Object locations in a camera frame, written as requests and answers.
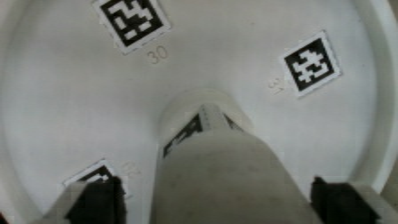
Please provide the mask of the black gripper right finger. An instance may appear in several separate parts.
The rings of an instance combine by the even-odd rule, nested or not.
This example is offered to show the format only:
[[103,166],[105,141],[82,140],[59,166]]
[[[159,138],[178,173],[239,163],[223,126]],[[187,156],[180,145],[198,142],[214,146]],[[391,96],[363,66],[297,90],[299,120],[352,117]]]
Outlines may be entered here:
[[311,183],[311,206],[324,224],[398,224],[398,211],[374,189],[349,182]]

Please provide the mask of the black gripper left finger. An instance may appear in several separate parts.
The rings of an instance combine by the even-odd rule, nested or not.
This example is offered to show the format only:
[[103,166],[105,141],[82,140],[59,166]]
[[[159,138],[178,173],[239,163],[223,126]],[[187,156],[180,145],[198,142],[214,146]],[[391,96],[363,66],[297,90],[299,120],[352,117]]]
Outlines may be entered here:
[[127,224],[125,189],[119,177],[75,182],[34,224]]

